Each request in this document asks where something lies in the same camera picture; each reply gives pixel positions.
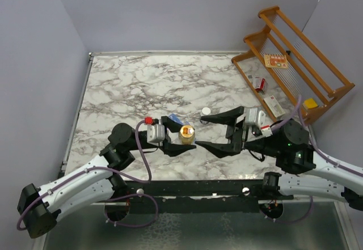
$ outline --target metal screw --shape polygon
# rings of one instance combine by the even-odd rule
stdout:
[[[249,194],[250,194],[250,189],[249,189],[249,188],[243,188],[243,189],[242,189],[242,193],[243,193],[245,196],[247,196],[247,195],[249,195]]]
[[[144,191],[143,191],[143,189],[137,189],[136,193],[137,194],[144,194]]]

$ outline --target white marble surface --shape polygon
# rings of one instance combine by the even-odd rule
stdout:
[[[120,123],[135,127],[145,116],[175,113],[183,122],[192,122],[196,138],[226,143],[223,125],[199,122],[202,107],[212,113],[239,105],[260,105],[242,76],[231,63],[233,56],[96,56],[71,147],[66,173],[80,167],[108,144],[112,128]],[[257,59],[240,63],[244,71],[265,76],[269,95],[291,108],[285,95]],[[124,170],[137,178],[147,173],[138,151],[136,160]],[[279,171],[275,160],[259,162],[248,153],[216,158],[204,148],[170,158],[161,151],[147,154],[156,180],[255,179],[268,171]]]

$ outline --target white wall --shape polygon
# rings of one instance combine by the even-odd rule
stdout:
[[[0,15],[0,249],[30,249],[20,191],[56,178],[88,56],[60,0],[0,0]]]
[[[363,0],[320,0],[303,32],[356,84],[314,124],[319,148],[363,168],[362,7]],[[334,81],[332,75],[324,78]],[[363,212],[349,209],[349,214],[363,249]]]
[[[318,0],[62,0],[92,52],[246,50],[258,11],[279,5],[302,28]]]

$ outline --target white bottle cap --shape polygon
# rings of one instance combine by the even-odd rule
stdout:
[[[210,108],[209,107],[204,107],[201,111],[201,116],[206,116],[206,115],[210,115]]]

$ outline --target wooden rack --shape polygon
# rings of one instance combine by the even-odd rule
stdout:
[[[273,121],[276,121],[276,118],[264,102],[262,96],[255,91],[252,83],[247,78],[247,75],[243,72],[243,70],[238,65],[238,62],[242,60],[249,59],[251,57],[257,57],[259,61],[265,66],[264,57],[261,54],[261,50],[269,40],[274,47],[276,47],[276,53],[281,53],[285,55],[289,62],[289,67],[292,67],[296,73],[301,77],[301,79],[307,84],[307,86],[313,91],[313,93],[319,98],[322,102],[322,105],[306,111],[304,108],[302,109],[302,115],[306,124],[312,124],[316,121],[322,114],[324,114],[328,109],[330,109],[337,101],[339,101],[348,91],[350,91],[354,84],[351,83],[324,55],[323,53],[291,22],[291,20],[286,17],[286,15],[281,12],[278,6],[273,6],[267,9],[263,9],[258,14],[259,18],[265,21],[265,27],[251,35],[246,36],[243,41],[250,47],[250,50],[247,53],[240,54],[234,58],[232,58],[233,64],[237,67],[239,72],[241,73],[244,80],[247,82],[249,87],[252,89],[256,97],[259,99],[263,107],[266,109],[267,113],[271,117]],[[282,34],[282,32],[276,27],[274,24],[276,17],[280,17],[289,28],[293,30],[293,32],[300,38],[303,43],[305,43],[310,50],[317,56],[319,59],[328,67],[328,69],[341,81],[343,86],[333,90],[324,80],[323,78],[310,66],[310,64],[306,61],[306,59],[302,56],[302,54],[286,39],[286,37]],[[280,41],[282,41],[285,46],[281,46],[281,44],[275,39],[275,37],[271,34],[271,31],[278,37]],[[309,74],[315,79],[315,82],[320,85],[318,88],[312,80],[304,73],[304,71],[298,66],[298,64],[291,58],[290,55],[287,54],[285,49],[291,51],[291,54],[295,56],[300,64],[305,67],[305,70],[309,72]],[[283,92],[292,102],[292,104],[296,104],[297,99],[293,95],[292,91],[289,89],[289,85],[284,83],[284,80],[281,79],[276,72],[266,67],[267,71],[270,73],[272,78],[276,81],[276,83],[281,87]]]

